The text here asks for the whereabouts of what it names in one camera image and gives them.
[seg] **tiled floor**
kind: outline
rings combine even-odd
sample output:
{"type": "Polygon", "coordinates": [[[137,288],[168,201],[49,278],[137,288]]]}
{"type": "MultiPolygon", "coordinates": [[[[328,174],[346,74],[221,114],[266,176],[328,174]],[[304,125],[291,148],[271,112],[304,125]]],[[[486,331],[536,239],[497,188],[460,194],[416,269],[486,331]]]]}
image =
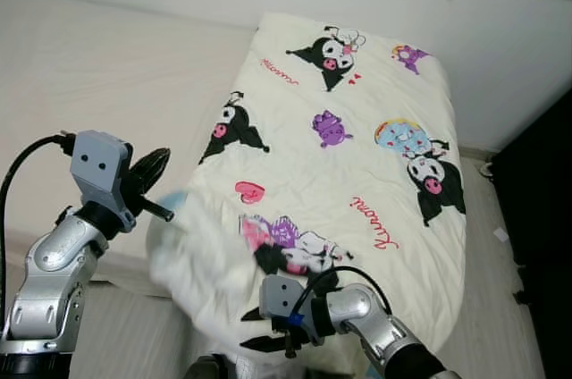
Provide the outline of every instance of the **tiled floor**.
{"type": "MultiPolygon", "coordinates": [[[[467,275],[458,323],[439,356],[463,379],[543,379],[527,307],[508,243],[492,232],[503,226],[482,162],[463,158],[467,203],[467,275]]],[[[20,280],[10,268],[9,294],[20,280]]],[[[186,317],[168,299],[146,298],[94,284],[81,325],[71,378],[181,379],[192,357],[186,317]]]]}

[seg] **black furniture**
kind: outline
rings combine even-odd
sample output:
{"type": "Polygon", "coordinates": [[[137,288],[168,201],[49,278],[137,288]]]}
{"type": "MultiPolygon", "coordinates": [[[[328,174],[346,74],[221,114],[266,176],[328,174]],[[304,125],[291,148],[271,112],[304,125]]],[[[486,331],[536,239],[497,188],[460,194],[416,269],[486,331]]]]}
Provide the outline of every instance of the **black furniture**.
{"type": "Polygon", "coordinates": [[[572,91],[492,159],[547,379],[572,377],[572,91]]]}

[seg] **black cable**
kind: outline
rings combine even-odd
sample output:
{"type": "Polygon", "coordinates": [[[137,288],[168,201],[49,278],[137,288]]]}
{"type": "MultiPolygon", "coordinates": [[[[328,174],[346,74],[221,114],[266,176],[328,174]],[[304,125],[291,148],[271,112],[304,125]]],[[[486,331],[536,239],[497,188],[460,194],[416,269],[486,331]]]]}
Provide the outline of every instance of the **black cable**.
{"type": "Polygon", "coordinates": [[[382,289],[377,284],[377,282],[374,281],[374,278],[372,278],[369,274],[367,274],[363,270],[360,270],[357,267],[353,267],[351,265],[337,265],[335,267],[332,267],[331,269],[328,269],[324,272],[321,272],[316,278],[314,278],[313,280],[308,282],[307,287],[302,291],[302,293],[300,294],[300,297],[298,297],[298,300],[296,300],[296,303],[294,304],[294,308],[292,309],[292,312],[290,315],[294,316],[298,313],[299,309],[304,304],[304,301],[306,301],[307,296],[310,295],[310,291],[312,289],[314,289],[314,287],[316,286],[316,284],[319,281],[321,281],[325,276],[327,276],[329,274],[333,274],[335,272],[342,272],[342,271],[353,272],[354,274],[359,274],[360,276],[363,276],[364,278],[366,278],[366,280],[372,284],[372,286],[377,291],[377,294],[379,294],[379,297],[382,299],[383,310],[385,310],[385,313],[387,315],[392,315],[390,302],[385,297],[385,294],[383,293],[382,289]]]}
{"type": "Polygon", "coordinates": [[[5,311],[6,311],[6,244],[4,239],[4,215],[6,209],[6,197],[8,196],[8,189],[10,189],[10,183],[16,171],[24,163],[24,160],[36,151],[38,148],[43,147],[47,144],[60,144],[63,146],[63,143],[66,142],[66,137],[61,135],[54,135],[48,136],[46,138],[38,139],[36,142],[31,144],[29,147],[24,149],[13,161],[10,169],[6,173],[4,177],[4,181],[2,182],[2,188],[0,189],[0,255],[2,256],[2,269],[0,274],[2,274],[2,297],[0,297],[0,319],[2,320],[2,330],[4,329],[4,320],[5,320],[5,311]]]}

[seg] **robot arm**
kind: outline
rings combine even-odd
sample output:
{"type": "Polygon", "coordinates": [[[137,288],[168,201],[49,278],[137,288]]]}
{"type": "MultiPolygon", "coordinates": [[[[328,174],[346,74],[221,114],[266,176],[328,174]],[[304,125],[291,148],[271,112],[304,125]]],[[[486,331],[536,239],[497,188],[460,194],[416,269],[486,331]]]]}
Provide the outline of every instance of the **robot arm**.
{"type": "Polygon", "coordinates": [[[269,318],[273,329],[285,336],[256,337],[241,345],[268,352],[286,350],[286,356],[292,358],[303,343],[320,346],[326,336],[354,333],[385,379],[460,379],[447,371],[397,317],[385,312],[379,296],[369,287],[352,283],[321,298],[310,292],[299,314],[293,315],[292,307],[303,290],[296,280],[266,276],[260,287],[260,307],[247,313],[243,320],[269,318]]]}
{"type": "Polygon", "coordinates": [[[143,197],[170,152],[159,148],[130,168],[132,147],[106,133],[66,135],[82,208],[60,215],[25,260],[26,277],[0,339],[0,379],[67,378],[80,331],[88,282],[117,232],[130,232],[143,209],[173,213],[143,197]]]}

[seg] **bed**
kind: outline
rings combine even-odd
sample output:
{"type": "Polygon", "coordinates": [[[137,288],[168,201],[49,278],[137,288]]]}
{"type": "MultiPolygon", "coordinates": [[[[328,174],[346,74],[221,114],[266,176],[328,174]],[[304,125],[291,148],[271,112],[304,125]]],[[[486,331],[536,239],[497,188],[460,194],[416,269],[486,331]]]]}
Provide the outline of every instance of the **bed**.
{"type": "MultiPolygon", "coordinates": [[[[258,364],[281,352],[240,345],[272,333],[244,322],[268,274],[302,283],[356,265],[430,350],[463,294],[465,203],[449,88],[422,48],[353,27],[268,13],[212,120],[187,184],[149,228],[151,276],[195,326],[258,364]]],[[[358,278],[330,274],[333,291],[358,278]]],[[[304,348],[306,366],[361,375],[352,336],[304,348]]]]}
{"type": "MultiPolygon", "coordinates": [[[[236,77],[253,29],[139,13],[74,0],[0,0],[0,169],[32,141],[60,130],[106,131],[134,159],[168,146],[171,160],[150,191],[185,184],[210,122],[236,77]]],[[[79,204],[70,158],[57,147],[18,172],[6,208],[7,259],[23,266],[31,243],[79,204]]],[[[98,279],[167,295],[148,278],[148,214],[99,260],[98,279]]]]}

